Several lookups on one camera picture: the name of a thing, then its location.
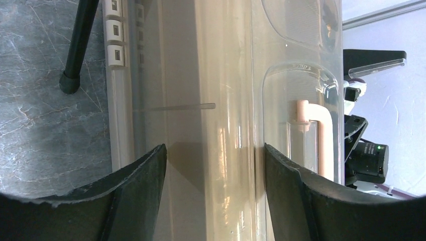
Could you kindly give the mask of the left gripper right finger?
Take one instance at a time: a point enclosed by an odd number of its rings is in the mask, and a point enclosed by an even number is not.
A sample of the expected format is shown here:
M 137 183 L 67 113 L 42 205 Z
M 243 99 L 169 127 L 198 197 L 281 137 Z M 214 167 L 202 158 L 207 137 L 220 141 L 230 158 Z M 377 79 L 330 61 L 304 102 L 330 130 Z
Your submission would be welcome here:
M 397 200 L 330 181 L 264 146 L 276 240 L 425 240 L 425 198 Z

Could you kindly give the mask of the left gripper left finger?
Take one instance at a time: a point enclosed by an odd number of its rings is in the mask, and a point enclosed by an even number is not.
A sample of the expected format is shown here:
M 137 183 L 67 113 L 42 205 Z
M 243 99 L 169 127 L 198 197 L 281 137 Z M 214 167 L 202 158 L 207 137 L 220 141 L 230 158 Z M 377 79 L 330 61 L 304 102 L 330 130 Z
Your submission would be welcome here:
M 1 240 L 152 240 L 166 165 L 162 144 L 64 195 L 1 194 Z

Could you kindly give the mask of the translucent brown plastic toolbox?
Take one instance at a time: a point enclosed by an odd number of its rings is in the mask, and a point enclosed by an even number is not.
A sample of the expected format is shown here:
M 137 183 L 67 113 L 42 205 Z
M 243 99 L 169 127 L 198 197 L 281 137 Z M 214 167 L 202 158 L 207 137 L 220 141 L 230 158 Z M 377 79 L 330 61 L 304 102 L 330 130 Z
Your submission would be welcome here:
M 150 240 L 274 240 L 268 143 L 343 184 L 341 1 L 102 1 L 112 169 L 164 144 Z

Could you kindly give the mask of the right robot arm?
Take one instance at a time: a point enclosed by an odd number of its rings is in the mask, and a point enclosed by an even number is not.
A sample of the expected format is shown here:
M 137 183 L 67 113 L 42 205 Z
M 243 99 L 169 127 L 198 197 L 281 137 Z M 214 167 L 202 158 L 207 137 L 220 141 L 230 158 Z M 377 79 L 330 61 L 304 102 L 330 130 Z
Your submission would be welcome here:
M 389 147 L 362 138 L 368 126 L 365 118 L 344 116 L 345 186 L 357 181 L 383 184 L 386 180 Z

